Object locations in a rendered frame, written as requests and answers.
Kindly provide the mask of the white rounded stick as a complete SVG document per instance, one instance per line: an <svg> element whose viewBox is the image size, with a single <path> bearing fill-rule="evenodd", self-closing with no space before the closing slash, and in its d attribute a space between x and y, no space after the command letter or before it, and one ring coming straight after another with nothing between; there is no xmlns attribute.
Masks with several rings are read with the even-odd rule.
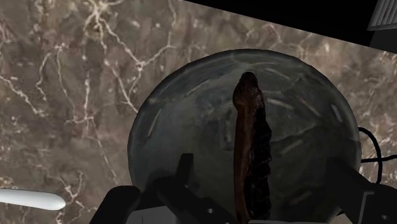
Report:
<svg viewBox="0 0 397 224"><path fill-rule="evenodd" d="M58 211L66 206L65 200L53 193L7 188L0 189L0 202L49 211Z"/></svg>

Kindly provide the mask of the long brown dried strip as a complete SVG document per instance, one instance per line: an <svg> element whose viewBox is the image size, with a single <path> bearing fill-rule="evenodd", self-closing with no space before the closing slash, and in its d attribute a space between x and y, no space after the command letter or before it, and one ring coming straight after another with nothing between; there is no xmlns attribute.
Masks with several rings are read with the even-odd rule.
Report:
<svg viewBox="0 0 397 224"><path fill-rule="evenodd" d="M266 121L263 93L252 72L242 74L232 99L237 110L233 152L235 210L237 219L248 224L270 216L272 131Z"/></svg>

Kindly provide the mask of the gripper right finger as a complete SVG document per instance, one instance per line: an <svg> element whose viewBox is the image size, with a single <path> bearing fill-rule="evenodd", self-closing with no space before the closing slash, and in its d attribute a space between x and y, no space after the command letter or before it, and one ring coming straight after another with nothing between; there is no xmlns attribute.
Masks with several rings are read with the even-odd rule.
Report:
<svg viewBox="0 0 397 224"><path fill-rule="evenodd" d="M327 161L325 183L352 224L397 224L397 189L369 182L339 158Z"/></svg>

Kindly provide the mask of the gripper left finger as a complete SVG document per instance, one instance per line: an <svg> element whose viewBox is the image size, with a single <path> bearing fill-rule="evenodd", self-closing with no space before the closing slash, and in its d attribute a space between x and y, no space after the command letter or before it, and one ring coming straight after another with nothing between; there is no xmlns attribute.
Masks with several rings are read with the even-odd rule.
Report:
<svg viewBox="0 0 397 224"><path fill-rule="evenodd" d="M173 176L154 180L144 192L116 186L106 194L89 224L240 224L209 197L188 188L193 154L180 156Z"/></svg>

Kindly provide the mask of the grey ribbed box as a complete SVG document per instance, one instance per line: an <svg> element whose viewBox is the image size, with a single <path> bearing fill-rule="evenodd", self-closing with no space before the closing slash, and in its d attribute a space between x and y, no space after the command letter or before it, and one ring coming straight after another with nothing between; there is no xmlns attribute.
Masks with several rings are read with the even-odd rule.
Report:
<svg viewBox="0 0 397 224"><path fill-rule="evenodd" d="M368 24L370 47L397 53L397 0L378 0Z"/></svg>

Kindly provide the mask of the dark grey round plate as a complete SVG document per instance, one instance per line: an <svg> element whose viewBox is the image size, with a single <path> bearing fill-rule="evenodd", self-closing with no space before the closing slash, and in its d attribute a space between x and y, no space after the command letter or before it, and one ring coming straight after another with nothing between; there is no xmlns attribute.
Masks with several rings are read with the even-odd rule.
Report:
<svg viewBox="0 0 397 224"><path fill-rule="evenodd" d="M152 179L174 174L182 153L192 153L193 191L234 212L232 95L245 72L258 80L272 131L270 219L331 221L339 209L325 191L326 161L340 157L355 169L361 165L354 113L318 70L270 50L215 53L166 77L130 131L132 183L143 190Z"/></svg>

